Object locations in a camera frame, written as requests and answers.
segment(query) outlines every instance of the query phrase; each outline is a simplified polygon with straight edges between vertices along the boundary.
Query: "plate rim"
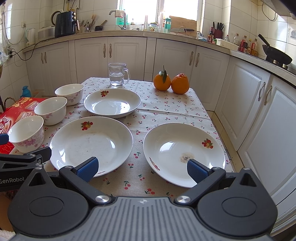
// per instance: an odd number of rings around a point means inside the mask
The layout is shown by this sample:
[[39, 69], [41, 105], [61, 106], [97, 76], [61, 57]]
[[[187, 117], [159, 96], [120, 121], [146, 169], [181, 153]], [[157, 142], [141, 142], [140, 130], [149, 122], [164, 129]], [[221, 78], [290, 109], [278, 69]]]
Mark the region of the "plate rim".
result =
[[[86, 116], [86, 117], [83, 117], [83, 118], [81, 118], [81, 119], [76, 119], [76, 120], [73, 120], [73, 121], [67, 123], [67, 124], [64, 125], [61, 129], [59, 129], [59, 130], [55, 133], [55, 135], [53, 136], [52, 140], [50, 141], [50, 143], [49, 143], [49, 145], [48, 145], [48, 146], [50, 147], [50, 149], [52, 150], [52, 148], [51, 148], [51, 143], [52, 143], [52, 141], [54, 140], [54, 137], [56, 136], [56, 134], [57, 134], [60, 130], [62, 130], [65, 126], [71, 124], [71, 123], [74, 122], [74, 121], [78, 121], [78, 120], [82, 120], [82, 119], [86, 119], [86, 118], [107, 118], [107, 119], [111, 119], [111, 120], [114, 120], [114, 121], [116, 121], [116, 122], [119, 122], [121, 125], [123, 125], [125, 128], [127, 128], [127, 130], [129, 131], [129, 134], [131, 135], [131, 140], [132, 140], [131, 151], [133, 150], [133, 135], [132, 135], [130, 129], [129, 129], [125, 124], [121, 123], [120, 121], [115, 120], [115, 119], [112, 119], [112, 118], [109, 118], [109, 117], [104, 117], [104, 116]], [[128, 157], [129, 157], [130, 154], [131, 154], [131, 151], [130, 151], [130, 153], [128, 154], [127, 158], [126, 158], [126, 159], [125, 159], [125, 160], [124, 160], [119, 166], [116, 166], [116, 167], [115, 167], [114, 169], [112, 169], [110, 172], [112, 172], [112, 171], [114, 171], [115, 169], [119, 168], [119, 167], [120, 167], [120, 166], [121, 166], [121, 165], [122, 165], [122, 164], [128, 159]], [[59, 170], [58, 166], [55, 165], [54, 162], [51, 160], [51, 157], [50, 157], [50, 162], [51, 162], [51, 164], [54, 166], [54, 168], [56, 168], [57, 170]], [[100, 176], [103, 176], [103, 175], [108, 174], [108, 173], [110, 173], [110, 172], [96, 173], [93, 177], [100, 177]]]
[[[106, 115], [106, 114], [95, 113], [94, 111], [92, 111], [92, 110], [90, 110], [90, 109], [88, 109], [88, 108], [86, 107], [86, 105], [85, 105], [85, 101], [87, 100], [87, 98], [88, 98], [90, 95], [92, 95], [92, 94], [94, 94], [94, 93], [96, 93], [96, 92], [109, 91], [110, 89], [111, 89], [111, 90], [112, 90], [112, 89], [117, 89], [117, 90], [121, 90], [121, 91], [123, 90], [123, 91], [129, 91], [129, 92], [134, 93], [135, 95], [138, 96], [138, 98], [139, 98], [139, 100], [140, 100], [138, 106], [137, 106], [136, 108], [132, 109], [132, 110], [129, 110], [128, 112], [120, 113], [120, 114], [112, 114], [112, 115]], [[95, 92], [89, 94], [87, 97], [85, 97], [85, 99], [84, 99], [84, 101], [83, 101], [83, 105], [84, 105], [84, 108], [85, 108], [85, 109], [87, 109], [89, 112], [91, 112], [91, 113], [93, 113], [93, 114], [95, 114], [95, 115], [100, 115], [100, 116], [102, 116], [102, 117], [111, 117], [111, 116], [117, 116], [117, 115], [122, 115], [122, 114], [127, 114], [127, 115], [128, 115], [129, 113], [132, 113], [135, 109], [137, 109], [137, 108], [141, 105], [141, 102], [142, 102], [141, 97], [140, 97], [136, 92], [133, 92], [132, 90], [127, 90], [127, 89], [123, 89], [123, 88], [108, 88], [108, 89], [98, 90], [98, 91], [95, 91]]]
[[169, 123], [163, 123], [163, 124], [160, 124], [160, 125], [158, 125], [158, 126], [153, 127], [151, 130], [149, 130], [149, 131], [147, 132], [147, 134], [145, 135], [144, 140], [143, 140], [143, 152], [144, 152], [144, 156], [145, 156], [145, 158], [146, 158], [146, 161], [147, 161], [148, 164], [150, 165], [150, 167], [153, 169], [153, 171], [155, 171], [155, 173], [157, 173], [161, 178], [163, 178], [164, 180], [166, 180], [166, 181], [168, 181], [168, 182], [170, 182], [170, 183], [172, 183], [172, 184], [174, 184], [174, 185], [177, 185], [177, 186], [179, 186], [179, 187], [183, 187], [183, 188], [192, 188], [193, 186], [192, 186], [192, 187], [188, 187], [188, 186], [180, 185], [180, 184], [177, 184], [176, 182], [172, 182], [172, 181], [167, 180], [166, 178], [164, 178], [162, 175], [160, 175], [160, 174], [158, 173], [158, 170], [155, 168], [155, 166], [152, 165], [152, 163], [150, 162], [150, 160], [148, 160], [148, 158], [146, 157], [146, 153], [145, 153], [145, 150], [144, 150], [144, 143], [145, 143], [146, 136], [147, 136], [148, 133], [149, 133], [150, 131], [152, 131], [154, 128], [157, 128], [157, 127], [159, 127], [159, 126], [163, 126], [163, 125], [168, 125], [168, 124], [181, 124], [181, 125], [192, 126], [192, 125], [190, 125], [190, 124], [186, 124], [186, 123], [169, 122]]

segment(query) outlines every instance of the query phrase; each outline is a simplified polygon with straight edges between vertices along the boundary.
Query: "mug handle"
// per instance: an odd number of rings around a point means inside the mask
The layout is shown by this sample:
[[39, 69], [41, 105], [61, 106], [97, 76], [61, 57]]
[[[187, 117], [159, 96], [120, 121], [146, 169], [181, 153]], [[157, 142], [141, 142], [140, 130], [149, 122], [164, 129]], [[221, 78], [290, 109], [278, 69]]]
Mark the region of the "mug handle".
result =
[[129, 82], [129, 79], [130, 79], [130, 73], [129, 73], [129, 70], [126, 69], [126, 68], [124, 68], [123, 70], [124, 70], [125, 72], [127, 72], [127, 74], [128, 74], [128, 80], [127, 80], [126, 82], [124, 82], [124, 80], [123, 80], [123, 83], [126, 85], [126, 84]]

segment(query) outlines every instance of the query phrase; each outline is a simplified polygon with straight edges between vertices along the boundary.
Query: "white bowl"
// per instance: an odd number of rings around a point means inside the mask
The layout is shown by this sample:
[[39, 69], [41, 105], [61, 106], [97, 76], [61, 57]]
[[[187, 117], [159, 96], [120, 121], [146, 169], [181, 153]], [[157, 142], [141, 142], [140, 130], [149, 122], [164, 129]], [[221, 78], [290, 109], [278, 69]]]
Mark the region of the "white bowl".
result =
[[9, 141], [22, 153], [36, 150], [44, 140], [43, 122], [38, 115], [21, 119], [8, 131]]
[[67, 99], [52, 97], [40, 102], [34, 109], [36, 115], [44, 119], [44, 124], [52, 126], [61, 122], [66, 116]]
[[56, 169], [77, 166], [94, 156], [100, 167], [95, 177], [122, 165], [133, 148], [130, 130], [121, 122], [106, 117], [84, 117], [57, 131], [49, 144], [50, 161]]
[[75, 105], [82, 99], [84, 85], [82, 84], [69, 84], [57, 88], [54, 92], [56, 96], [65, 97], [67, 106]]
[[91, 93], [84, 107], [91, 113], [110, 118], [120, 118], [132, 113], [141, 104], [135, 92], [123, 88], [110, 88]]
[[225, 168], [225, 155], [218, 142], [205, 131], [187, 124], [166, 123], [152, 128], [144, 138], [143, 151], [158, 175], [181, 187], [196, 185], [187, 173], [189, 159], [208, 168]]

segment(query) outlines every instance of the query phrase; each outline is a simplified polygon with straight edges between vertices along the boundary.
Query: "glass of water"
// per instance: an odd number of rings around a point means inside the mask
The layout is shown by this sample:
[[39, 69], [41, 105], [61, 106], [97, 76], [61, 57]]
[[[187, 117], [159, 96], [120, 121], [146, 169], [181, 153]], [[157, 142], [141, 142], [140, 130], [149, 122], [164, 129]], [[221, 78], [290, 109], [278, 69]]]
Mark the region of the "glass of water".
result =
[[[123, 86], [129, 82], [130, 73], [124, 63], [108, 64], [110, 84], [112, 86]], [[124, 82], [124, 72], [128, 74], [128, 80]]]

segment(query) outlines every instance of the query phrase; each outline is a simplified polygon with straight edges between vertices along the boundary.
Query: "metal bolt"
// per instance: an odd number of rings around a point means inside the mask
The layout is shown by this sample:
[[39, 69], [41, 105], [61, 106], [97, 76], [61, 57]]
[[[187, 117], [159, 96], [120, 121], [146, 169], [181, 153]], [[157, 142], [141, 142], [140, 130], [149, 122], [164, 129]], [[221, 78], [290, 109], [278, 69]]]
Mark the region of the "metal bolt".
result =
[[96, 196], [95, 200], [98, 203], [106, 203], [110, 200], [110, 197], [106, 195], [99, 195], [99, 196]]
[[177, 202], [179, 203], [189, 203], [191, 201], [191, 198], [188, 196], [179, 196], [176, 198]]

